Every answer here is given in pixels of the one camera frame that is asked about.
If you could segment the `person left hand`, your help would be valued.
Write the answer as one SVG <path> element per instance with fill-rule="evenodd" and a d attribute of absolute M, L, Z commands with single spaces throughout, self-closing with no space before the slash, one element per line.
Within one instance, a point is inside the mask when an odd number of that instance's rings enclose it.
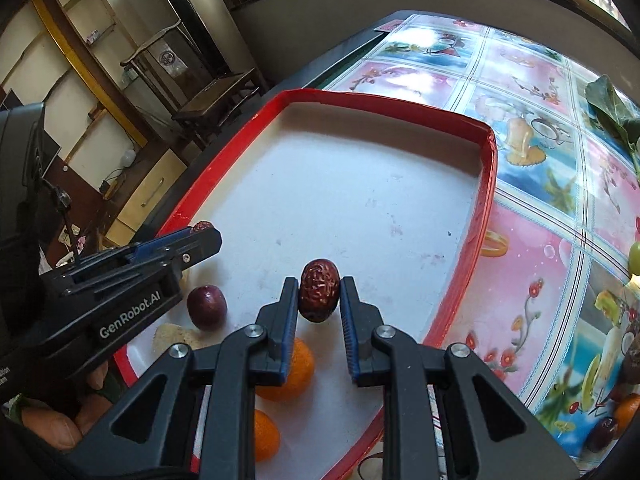
<path fill-rule="evenodd" d="M 77 392 L 66 391 L 53 403 L 26 399 L 21 408 L 22 425 L 58 451 L 72 450 L 113 403 L 103 394 L 110 364 L 101 363 Z"/>

